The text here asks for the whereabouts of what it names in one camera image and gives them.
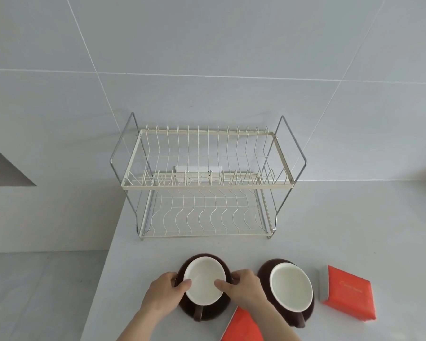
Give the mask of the person's right forearm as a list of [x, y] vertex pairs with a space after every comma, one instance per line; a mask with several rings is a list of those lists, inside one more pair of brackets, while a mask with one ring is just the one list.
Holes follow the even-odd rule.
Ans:
[[302, 341], [270, 302], [259, 301], [242, 309], [250, 314], [264, 341]]

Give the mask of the brown cup with white interior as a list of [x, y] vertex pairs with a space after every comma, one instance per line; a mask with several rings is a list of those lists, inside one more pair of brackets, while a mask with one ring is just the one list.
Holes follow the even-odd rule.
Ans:
[[178, 271], [174, 286], [186, 280], [192, 284], [179, 306], [194, 321], [213, 320], [229, 306], [231, 299], [214, 284], [216, 280], [233, 281], [231, 271], [219, 257], [204, 253], [189, 258]]
[[268, 301], [284, 320], [291, 327], [304, 328], [315, 302], [307, 274], [294, 263], [275, 258], [262, 264], [257, 276]]

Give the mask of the person's left hand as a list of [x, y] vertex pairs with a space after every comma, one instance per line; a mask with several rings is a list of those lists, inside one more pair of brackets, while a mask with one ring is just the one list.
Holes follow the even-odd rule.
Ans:
[[153, 281], [144, 295], [140, 309], [158, 310], [165, 316], [171, 313], [185, 294], [173, 290], [173, 281], [176, 280], [177, 276], [176, 272], [170, 271]]

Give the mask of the person's right hand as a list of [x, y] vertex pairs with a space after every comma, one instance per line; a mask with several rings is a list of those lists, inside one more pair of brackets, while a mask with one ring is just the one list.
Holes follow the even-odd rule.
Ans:
[[260, 279], [250, 269], [239, 269], [231, 273], [232, 279], [239, 279], [239, 295], [228, 296], [240, 308], [268, 301]]

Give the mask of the orange tissue packet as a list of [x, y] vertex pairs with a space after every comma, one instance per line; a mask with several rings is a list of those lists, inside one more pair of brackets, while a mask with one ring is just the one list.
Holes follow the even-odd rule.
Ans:
[[250, 314], [237, 307], [220, 341], [264, 341]]
[[371, 282], [326, 265], [319, 269], [319, 301], [359, 321], [375, 321]]

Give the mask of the white wall socket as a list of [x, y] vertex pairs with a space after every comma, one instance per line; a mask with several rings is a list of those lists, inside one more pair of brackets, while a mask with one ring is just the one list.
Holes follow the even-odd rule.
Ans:
[[222, 166], [175, 166], [178, 184], [195, 185], [219, 183], [221, 181]]

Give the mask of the person's left forearm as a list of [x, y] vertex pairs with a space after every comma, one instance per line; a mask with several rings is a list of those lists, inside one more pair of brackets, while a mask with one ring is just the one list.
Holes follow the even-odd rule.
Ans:
[[158, 310], [141, 308], [116, 341], [149, 341], [154, 329], [164, 317]]

